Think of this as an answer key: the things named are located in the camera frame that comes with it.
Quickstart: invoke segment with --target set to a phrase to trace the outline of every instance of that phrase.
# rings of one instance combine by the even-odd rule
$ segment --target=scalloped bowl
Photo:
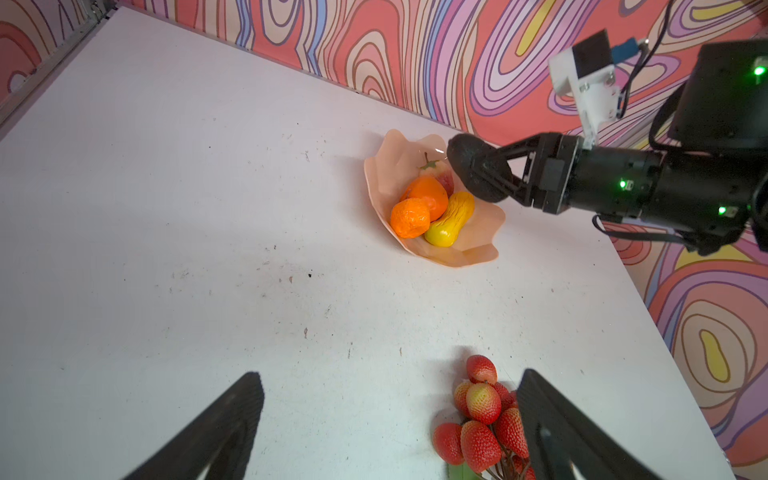
[[[452,247],[435,247],[423,237],[400,238],[389,225],[392,208],[402,192],[418,177],[419,167],[430,161],[445,159],[445,141],[429,135],[419,141],[408,141],[399,131],[390,130],[375,157],[366,159],[366,181],[371,204],[387,230],[403,248],[440,265],[460,267],[490,262],[498,258],[493,237],[504,224],[504,211],[494,204],[475,198],[475,213]],[[455,191],[467,191],[454,174]]]

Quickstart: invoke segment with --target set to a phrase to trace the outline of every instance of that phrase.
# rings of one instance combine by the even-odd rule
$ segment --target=patterned backdrop
[[[0,0],[0,78],[29,72],[71,24],[60,0]],[[658,36],[667,0],[133,0],[138,8],[253,50],[488,141],[578,133],[547,59],[607,27],[614,44]],[[10,23],[7,11],[14,9]],[[19,12],[31,12],[29,16]],[[67,18],[76,18],[74,12]],[[676,0],[668,36],[633,82],[626,117],[601,144],[646,148],[660,103],[706,41],[749,38],[768,0]],[[7,33],[0,42],[7,42]],[[618,66],[623,84],[633,61]],[[613,229],[660,231],[640,224]],[[768,255],[751,232],[702,258],[678,245],[614,242],[739,478],[768,478]]]
[[[86,19],[79,0],[0,0],[0,104]]]

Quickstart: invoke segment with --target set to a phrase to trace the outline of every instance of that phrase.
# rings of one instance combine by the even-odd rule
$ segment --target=bunch of strawberries
[[[432,433],[432,445],[450,465],[467,466],[495,480],[535,480],[518,409],[517,392],[499,383],[490,359],[467,359],[469,381],[453,392],[456,408],[469,420],[443,423]]]

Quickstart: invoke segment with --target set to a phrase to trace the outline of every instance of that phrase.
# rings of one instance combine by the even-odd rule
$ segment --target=butternut squash
[[[435,247],[450,247],[458,233],[475,212],[475,198],[467,192],[456,192],[448,200],[448,208],[439,220],[432,222],[424,239]]]

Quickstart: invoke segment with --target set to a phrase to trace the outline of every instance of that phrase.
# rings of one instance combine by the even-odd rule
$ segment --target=tangerine
[[[423,198],[406,198],[392,208],[389,224],[400,238],[416,238],[429,230],[429,205]]]
[[[448,208],[448,194],[445,188],[436,178],[423,176],[415,179],[406,188],[406,192],[400,197],[400,201],[406,198],[423,198],[429,206],[429,221],[439,219]]]

